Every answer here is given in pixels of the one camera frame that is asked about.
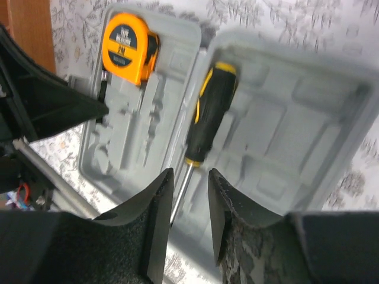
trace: metal tube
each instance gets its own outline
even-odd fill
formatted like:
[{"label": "metal tube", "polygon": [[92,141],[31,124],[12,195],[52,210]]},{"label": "metal tube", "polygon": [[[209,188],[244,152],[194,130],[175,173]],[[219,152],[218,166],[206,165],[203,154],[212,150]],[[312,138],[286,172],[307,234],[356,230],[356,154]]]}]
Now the metal tube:
[{"label": "metal tube", "polygon": [[178,197],[176,198],[174,209],[172,210],[171,217],[170,217],[170,227],[172,227],[172,224],[174,223],[174,219],[179,211],[179,206],[182,203],[182,200],[184,198],[185,193],[187,192],[188,185],[190,184],[192,173],[194,172],[195,167],[190,164],[187,167],[187,171],[184,175],[184,180],[182,182],[182,185],[179,189]]},{"label": "metal tube", "polygon": [[56,190],[59,190],[63,197],[68,199],[75,208],[81,210],[85,218],[93,219],[99,216],[99,212],[58,175],[28,144],[23,142],[22,139],[14,140],[13,145],[55,185]]}]

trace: wooden panel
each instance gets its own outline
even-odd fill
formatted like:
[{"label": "wooden panel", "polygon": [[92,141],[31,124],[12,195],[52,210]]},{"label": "wooden panel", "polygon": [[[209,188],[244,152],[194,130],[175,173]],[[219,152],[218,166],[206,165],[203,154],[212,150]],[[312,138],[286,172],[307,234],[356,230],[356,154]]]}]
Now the wooden panel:
[{"label": "wooden panel", "polygon": [[7,0],[0,0],[0,22],[6,27],[9,26]]},{"label": "wooden panel", "polygon": [[14,40],[36,63],[55,73],[50,0],[7,1]]}]

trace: open toolbox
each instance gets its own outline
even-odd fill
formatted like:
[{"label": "open toolbox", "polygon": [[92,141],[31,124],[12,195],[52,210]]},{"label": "open toolbox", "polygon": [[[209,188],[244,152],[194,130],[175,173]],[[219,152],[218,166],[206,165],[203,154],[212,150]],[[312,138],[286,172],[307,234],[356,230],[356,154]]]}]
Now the open toolbox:
[{"label": "open toolbox", "polygon": [[[110,74],[109,114],[85,123],[79,171],[119,204],[172,167],[175,195],[184,178],[188,127],[209,68],[233,64],[238,86],[204,164],[195,170],[169,243],[211,280],[214,265],[207,200],[216,168],[238,190],[272,212],[320,210],[351,161],[379,109],[379,73],[326,56],[262,41],[245,30],[220,33],[200,49],[193,22],[111,5],[115,15],[142,18],[159,36],[155,70],[139,88]],[[71,85],[96,98],[102,57],[90,80]]]}]

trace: screwdriver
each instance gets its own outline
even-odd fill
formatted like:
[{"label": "screwdriver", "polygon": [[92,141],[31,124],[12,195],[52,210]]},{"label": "screwdriver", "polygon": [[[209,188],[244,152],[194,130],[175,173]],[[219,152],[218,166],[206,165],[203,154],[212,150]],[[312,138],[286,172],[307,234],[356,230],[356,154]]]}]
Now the screwdriver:
[{"label": "screwdriver", "polygon": [[232,103],[235,90],[235,67],[225,62],[216,62],[205,77],[188,130],[187,150],[184,155],[184,162],[188,166],[171,213],[170,226],[174,223],[194,169],[201,166],[212,148],[214,137]]}]

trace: tape measure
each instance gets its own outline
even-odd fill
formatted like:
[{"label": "tape measure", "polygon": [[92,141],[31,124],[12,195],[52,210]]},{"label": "tape measure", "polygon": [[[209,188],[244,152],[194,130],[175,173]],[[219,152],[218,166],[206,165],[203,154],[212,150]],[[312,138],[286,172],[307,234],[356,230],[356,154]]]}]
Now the tape measure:
[{"label": "tape measure", "polygon": [[141,18],[122,13],[105,28],[102,63],[108,72],[140,86],[153,72],[158,50],[158,35]]}]

